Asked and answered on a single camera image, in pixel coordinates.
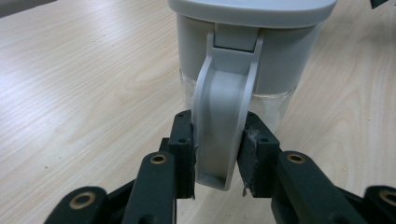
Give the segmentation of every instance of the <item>clear plastic container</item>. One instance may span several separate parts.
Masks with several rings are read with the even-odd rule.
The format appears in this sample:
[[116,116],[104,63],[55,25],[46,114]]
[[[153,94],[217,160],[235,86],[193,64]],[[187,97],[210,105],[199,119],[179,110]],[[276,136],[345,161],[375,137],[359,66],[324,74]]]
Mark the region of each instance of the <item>clear plastic container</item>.
[[[183,75],[180,70],[180,82],[184,107],[186,109],[192,109],[196,80]],[[270,131],[274,133],[279,122],[285,115],[295,89],[296,88],[280,94],[253,93],[250,100],[249,111],[257,114]]]

